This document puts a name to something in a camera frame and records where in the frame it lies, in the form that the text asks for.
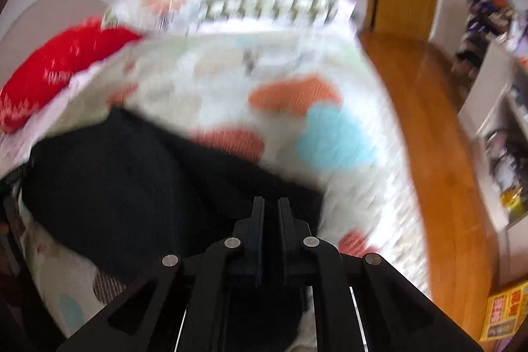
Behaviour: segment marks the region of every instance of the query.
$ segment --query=silver bolt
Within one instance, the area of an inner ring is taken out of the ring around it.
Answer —
[[[240,239],[238,238],[228,238],[225,240],[224,245],[228,248],[238,248],[240,243]]]
[[[381,255],[378,255],[374,252],[371,252],[365,256],[365,261],[370,265],[378,265],[381,263],[381,260]]]
[[[303,243],[306,246],[309,246],[310,248],[315,248],[316,246],[319,245],[319,239],[315,238],[313,236],[308,236],[308,237],[304,238]]]
[[[162,263],[166,267],[172,267],[176,264],[178,264],[178,257],[176,255],[166,255],[162,259]]]

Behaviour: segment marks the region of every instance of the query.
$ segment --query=wooden floor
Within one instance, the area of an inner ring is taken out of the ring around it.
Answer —
[[[426,225],[433,300],[477,339],[497,245],[442,58],[425,43],[373,34],[361,40],[389,90],[406,139]]]

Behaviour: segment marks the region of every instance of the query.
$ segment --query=cardboard box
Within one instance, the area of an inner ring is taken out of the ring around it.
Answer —
[[[488,298],[481,341],[512,336],[528,313],[528,282]]]

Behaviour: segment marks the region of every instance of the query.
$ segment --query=round rivet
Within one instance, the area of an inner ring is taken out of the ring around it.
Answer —
[[[307,238],[304,238],[303,243],[310,248],[315,248],[319,244],[319,239],[313,236],[308,236]]]
[[[371,252],[370,254],[366,254],[365,261],[370,265],[378,265],[381,263],[381,255],[378,255],[374,252]]]
[[[238,248],[240,243],[240,239],[238,238],[228,238],[225,240],[224,245],[228,248]]]
[[[166,255],[162,259],[162,263],[166,267],[172,267],[173,265],[178,264],[178,257],[176,255]]]

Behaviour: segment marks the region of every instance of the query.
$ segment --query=bed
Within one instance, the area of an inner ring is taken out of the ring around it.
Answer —
[[[320,190],[320,238],[350,255],[379,252],[430,296],[407,150],[353,26],[336,20],[284,27],[237,18],[187,33],[128,44],[73,76],[17,132],[32,131],[25,153],[40,136],[97,123],[111,107],[124,107]],[[0,156],[17,133],[4,139]],[[49,314],[69,337],[125,285],[57,243],[25,206],[23,187],[17,202],[27,266]],[[289,349],[296,347],[315,348],[313,307]]]

